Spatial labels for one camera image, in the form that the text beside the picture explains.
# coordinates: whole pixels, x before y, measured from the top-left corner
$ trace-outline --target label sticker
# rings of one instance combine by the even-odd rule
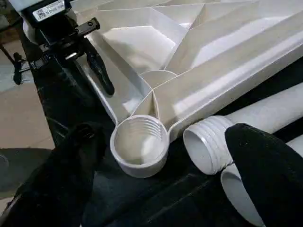
[[[34,11],[33,15],[36,20],[40,22],[57,13],[60,13],[63,10],[65,10],[64,0],[58,0],[53,2],[52,4],[49,4],[41,9]]]

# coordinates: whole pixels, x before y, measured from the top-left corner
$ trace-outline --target black glove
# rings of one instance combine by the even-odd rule
[[[226,142],[244,187],[267,227],[302,226],[303,159],[259,129],[236,124]]]

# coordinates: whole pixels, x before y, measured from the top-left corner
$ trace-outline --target white plastic pipe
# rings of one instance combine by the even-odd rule
[[[232,163],[225,131],[246,123],[268,133],[303,116],[303,83],[256,102],[227,116],[211,116],[189,126],[183,134],[188,154],[205,174],[216,174]]]
[[[303,135],[290,141],[287,145],[303,157]],[[244,188],[235,164],[223,170],[221,173],[221,184],[227,198],[244,219],[255,226],[264,226],[262,218]]]
[[[158,173],[166,163],[169,135],[156,118],[135,115],[121,122],[110,138],[110,150],[130,176],[146,178]]]

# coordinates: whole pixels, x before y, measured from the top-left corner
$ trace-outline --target threaded pipe end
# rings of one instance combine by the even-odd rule
[[[187,152],[203,173],[216,174],[232,163],[224,133],[233,125],[223,116],[211,116],[184,131],[183,140]]]

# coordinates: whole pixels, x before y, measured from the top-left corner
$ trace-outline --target white pipe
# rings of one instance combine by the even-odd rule
[[[303,157],[303,135],[290,141],[287,145]],[[235,164],[223,170],[221,173],[221,184],[227,198],[244,219],[255,226],[264,226],[257,209],[244,188]]]
[[[205,174],[216,174],[232,163],[225,131],[247,123],[268,133],[276,132],[303,116],[303,83],[270,96],[227,116],[211,116],[189,126],[183,134],[188,154]]]

